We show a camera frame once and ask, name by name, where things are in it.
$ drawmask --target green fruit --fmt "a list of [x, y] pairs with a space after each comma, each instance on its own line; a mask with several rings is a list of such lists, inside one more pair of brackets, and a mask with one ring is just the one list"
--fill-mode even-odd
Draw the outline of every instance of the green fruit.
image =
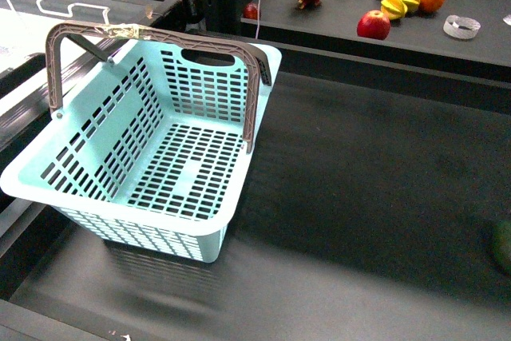
[[511, 275], [511, 221], [501, 221], [495, 226], [492, 251], [495, 261]]

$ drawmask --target checkout counter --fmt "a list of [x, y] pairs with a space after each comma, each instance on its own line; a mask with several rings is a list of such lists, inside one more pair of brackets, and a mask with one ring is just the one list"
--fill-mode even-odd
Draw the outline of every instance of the checkout counter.
[[[210, 6], [206, 26], [222, 7]], [[258, 42], [283, 61], [219, 259], [105, 242], [9, 201], [0, 338], [511, 339], [511, 279], [489, 251], [511, 218], [508, 79], [386, 61], [394, 40], [340, 34], [372, 54], [326, 50], [288, 16], [263, 16]], [[237, 22], [245, 33], [189, 32], [256, 42]]]

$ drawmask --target gray basket handle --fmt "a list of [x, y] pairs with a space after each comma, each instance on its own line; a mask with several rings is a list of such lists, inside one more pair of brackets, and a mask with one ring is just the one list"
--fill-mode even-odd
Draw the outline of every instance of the gray basket handle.
[[60, 48], [64, 38], [69, 38], [102, 61], [107, 61], [109, 59], [106, 52], [97, 48], [82, 35], [98, 38], [136, 39], [173, 43], [184, 49], [229, 54], [239, 57], [246, 65], [248, 71], [243, 139], [248, 143], [247, 153], [252, 151], [256, 123], [257, 97], [259, 95], [259, 79], [261, 79], [265, 85], [271, 84], [270, 66], [267, 56], [262, 50], [243, 42], [158, 30], [136, 24], [113, 26], [88, 22], [60, 23], [48, 33], [48, 38], [46, 39], [46, 70], [48, 73], [50, 112], [54, 112], [62, 107]]

